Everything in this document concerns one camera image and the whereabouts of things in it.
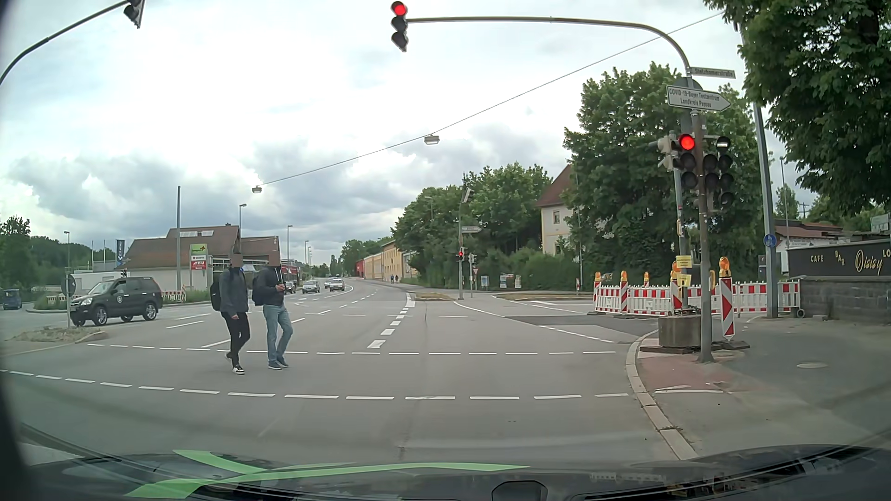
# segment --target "overhead wire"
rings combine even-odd
[[[696,26],[697,24],[700,24],[700,23],[705,22],[705,21],[712,20],[712,19],[714,19],[714,18],[716,18],[716,17],[719,17],[719,16],[721,16],[721,15],[722,15],[722,14],[719,12],[719,13],[717,13],[717,14],[714,14],[714,15],[711,15],[711,16],[708,16],[708,17],[705,17],[705,18],[702,18],[702,19],[700,19],[699,21],[694,21],[694,22],[692,22],[692,23],[690,23],[690,24],[681,26],[681,27],[678,28],[678,29],[673,29],[673,30],[671,30],[671,31],[668,31],[667,34],[668,34],[668,35],[672,35],[672,34],[674,34],[674,33],[677,33],[678,31],[682,31],[682,30],[684,30],[684,29],[691,28],[691,27],[693,27],[693,26]],[[544,87],[544,86],[548,86],[548,85],[550,85],[550,84],[552,84],[552,83],[554,83],[554,82],[556,82],[556,81],[558,81],[558,80],[562,80],[562,79],[564,79],[564,78],[566,78],[566,77],[570,77],[570,76],[572,76],[572,75],[575,75],[575,74],[578,73],[579,71],[587,70],[588,68],[591,68],[591,67],[594,66],[595,64],[600,64],[600,63],[602,63],[602,62],[606,62],[606,61],[608,61],[608,60],[610,60],[610,59],[612,59],[612,58],[614,58],[614,57],[617,57],[617,56],[622,55],[622,54],[624,54],[624,53],[631,52],[631,51],[634,50],[634,49],[637,49],[637,48],[639,48],[639,47],[643,47],[643,46],[646,45],[646,44],[650,44],[650,43],[652,43],[652,42],[655,42],[655,41],[657,41],[657,40],[661,40],[661,39],[662,39],[662,37],[653,37],[653,38],[651,38],[650,40],[647,40],[647,41],[645,41],[645,42],[640,42],[640,44],[633,45],[633,46],[628,47],[628,48],[626,48],[626,49],[624,49],[624,50],[621,50],[621,51],[619,51],[619,52],[617,52],[617,53],[613,53],[613,54],[611,54],[611,55],[609,55],[609,56],[607,56],[607,57],[604,57],[603,59],[599,59],[598,61],[592,62],[591,64],[586,64],[585,66],[583,66],[583,67],[581,67],[581,68],[579,68],[579,69],[577,69],[577,70],[572,70],[572,71],[570,71],[569,73],[560,75],[559,77],[556,77],[556,78],[552,78],[551,80],[548,80],[547,82],[544,82],[544,83],[541,84],[541,85],[534,86],[534,87],[532,87],[531,89],[528,89],[527,91],[521,92],[521,93],[519,93],[519,94],[517,94],[517,95],[514,95],[513,97],[510,97],[510,98],[508,98],[508,99],[505,99],[505,100],[503,100],[503,101],[501,101],[501,102],[499,102],[499,103],[493,104],[492,106],[489,106],[488,108],[484,108],[483,110],[477,111],[477,112],[475,112],[475,113],[473,113],[473,114],[471,114],[471,115],[468,115],[468,116],[464,117],[463,119],[456,120],[456,121],[454,121],[454,122],[452,122],[452,123],[450,123],[450,124],[448,124],[448,125],[446,125],[446,126],[444,126],[444,127],[440,127],[440,128],[438,128],[438,129],[436,129],[436,130],[434,130],[434,131],[432,131],[432,132],[428,132],[427,134],[424,134],[424,135],[422,135],[422,136],[417,136],[417,137],[413,137],[413,138],[411,138],[411,139],[406,139],[406,140],[404,140],[404,141],[402,141],[402,142],[395,143],[395,144],[391,144],[390,146],[384,146],[383,148],[379,148],[379,149],[377,149],[377,150],[374,150],[373,152],[367,152],[367,153],[363,153],[363,154],[361,154],[361,155],[356,155],[355,157],[352,157],[352,158],[348,158],[348,159],[341,160],[341,161],[338,161],[338,162],[330,163],[330,164],[328,164],[328,165],[324,165],[324,166],[321,166],[321,167],[313,168],[313,169],[306,170],[306,171],[303,171],[303,172],[298,172],[297,174],[292,174],[292,175],[290,175],[290,176],[281,177],[281,178],[279,178],[279,179],[275,179],[275,180],[273,180],[273,181],[266,181],[265,183],[260,183],[260,184],[257,185],[257,186],[271,185],[271,184],[274,184],[274,183],[279,183],[279,182],[281,182],[281,181],[287,181],[288,179],[293,179],[294,177],[305,176],[306,174],[312,174],[312,173],[314,173],[314,172],[318,172],[318,171],[320,171],[320,170],[325,170],[325,169],[327,169],[327,168],[337,167],[338,165],[342,165],[342,164],[345,164],[345,163],[347,163],[347,162],[351,162],[351,161],[353,161],[353,160],[359,160],[359,159],[362,159],[362,158],[367,157],[367,156],[369,156],[369,155],[373,155],[373,154],[375,154],[375,153],[384,152],[384,151],[386,151],[386,150],[392,150],[393,148],[397,148],[398,146],[402,146],[403,144],[409,144],[409,143],[412,143],[412,142],[414,142],[414,141],[421,140],[421,139],[423,139],[423,138],[426,137],[426,136],[431,136],[431,135],[434,135],[434,134],[436,134],[436,133],[438,133],[438,132],[442,132],[442,131],[444,131],[444,130],[450,128],[450,127],[454,127],[454,126],[456,126],[456,125],[458,125],[458,124],[460,124],[460,123],[462,123],[462,122],[464,122],[464,121],[467,121],[467,120],[472,119],[472,118],[474,118],[474,117],[476,117],[476,116],[478,116],[478,115],[481,115],[482,113],[485,113],[485,112],[490,111],[490,110],[492,110],[492,109],[494,109],[494,108],[497,108],[497,107],[501,106],[502,104],[509,103],[509,102],[513,101],[514,99],[517,99],[517,98],[522,97],[522,96],[524,96],[524,95],[526,95],[526,94],[529,94],[529,93],[531,93],[531,92],[534,92],[534,91],[536,91],[536,90],[538,90],[538,89],[540,89],[540,88],[542,88],[542,87]]]

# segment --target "signpost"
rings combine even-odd
[[[717,92],[690,89],[687,87],[666,86],[668,105],[691,110],[724,111],[730,102]]]

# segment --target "roof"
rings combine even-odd
[[[542,198],[535,203],[536,207],[552,207],[554,205],[565,205],[560,196],[572,184],[569,173],[572,172],[572,164],[567,164],[560,175],[557,176],[550,186],[544,189]]]
[[[196,226],[180,228],[181,266],[188,267],[191,261],[190,248],[193,243],[204,243],[211,256],[229,256],[238,241],[239,227]],[[268,256],[278,251],[278,237],[250,237],[242,239],[242,253],[250,256]],[[137,238],[130,244],[124,257],[124,265],[115,269],[153,269],[176,266],[176,228],[170,228],[167,236],[161,238]]]

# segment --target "pedestrian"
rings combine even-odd
[[[229,254],[229,269],[219,277],[220,314],[229,329],[229,352],[225,357],[232,362],[232,372],[244,375],[238,352],[250,339],[248,322],[248,283],[241,271],[241,252]]]
[[[270,369],[280,371],[288,367],[284,352],[294,333],[290,325],[290,315],[284,306],[284,281],[282,280],[282,262],[277,255],[269,257],[269,266],[258,276],[255,294],[259,293],[263,301],[263,318],[266,320],[266,359]],[[278,326],[282,326],[282,337],[276,346]]]

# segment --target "traffic light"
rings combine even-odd
[[[408,30],[408,22],[405,20],[405,15],[408,13],[408,7],[402,2],[393,2],[390,6],[390,10],[396,15],[390,22],[390,25],[396,30],[396,33],[390,36],[390,40],[393,40],[393,43],[399,47],[400,51],[405,52],[408,47],[408,37],[405,35],[405,31]]]
[[[681,186],[687,190],[696,188],[699,184],[699,180],[696,178],[696,157],[693,156],[696,139],[693,139],[693,136],[689,134],[681,134],[677,141],[672,142],[672,148],[681,152],[678,161],[674,164],[675,168],[683,169]]]
[[[124,15],[127,16],[136,29],[143,25],[143,11],[145,10],[145,0],[130,0],[130,5],[124,7]]]

